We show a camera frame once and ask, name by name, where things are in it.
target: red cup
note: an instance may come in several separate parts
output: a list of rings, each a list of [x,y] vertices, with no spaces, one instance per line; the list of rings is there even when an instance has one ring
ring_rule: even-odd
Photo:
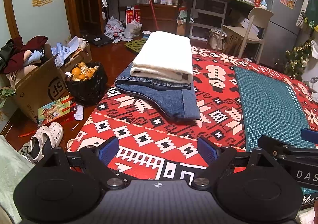
[[[255,7],[260,7],[260,3],[262,0],[254,0]]]

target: black bag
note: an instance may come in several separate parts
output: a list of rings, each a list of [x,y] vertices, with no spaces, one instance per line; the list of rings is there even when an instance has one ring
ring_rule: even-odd
[[[92,62],[86,63],[86,65],[88,67],[98,66],[92,78],[81,81],[65,80],[65,83],[76,102],[85,106],[97,105],[105,95],[108,78],[101,63]]]

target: chair backrest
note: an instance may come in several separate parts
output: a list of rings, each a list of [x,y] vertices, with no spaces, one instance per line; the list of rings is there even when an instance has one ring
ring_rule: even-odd
[[[263,9],[261,7],[255,7],[249,13],[248,19],[251,20],[252,16],[254,16],[253,24],[260,28],[266,28],[268,25],[268,21],[271,19],[273,15],[274,13],[266,9]]]

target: metal screw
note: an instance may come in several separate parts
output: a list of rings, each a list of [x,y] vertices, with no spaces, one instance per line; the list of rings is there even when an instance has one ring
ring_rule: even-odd
[[[207,186],[210,181],[204,177],[199,177],[194,180],[194,183],[198,186]]]
[[[118,187],[123,184],[123,181],[119,178],[111,178],[107,180],[107,184],[111,187]]]

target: folded white sweater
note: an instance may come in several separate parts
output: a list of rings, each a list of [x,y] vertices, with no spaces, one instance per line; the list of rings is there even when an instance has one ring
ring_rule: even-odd
[[[130,75],[172,83],[191,83],[190,39],[162,31],[151,33],[133,60]]]

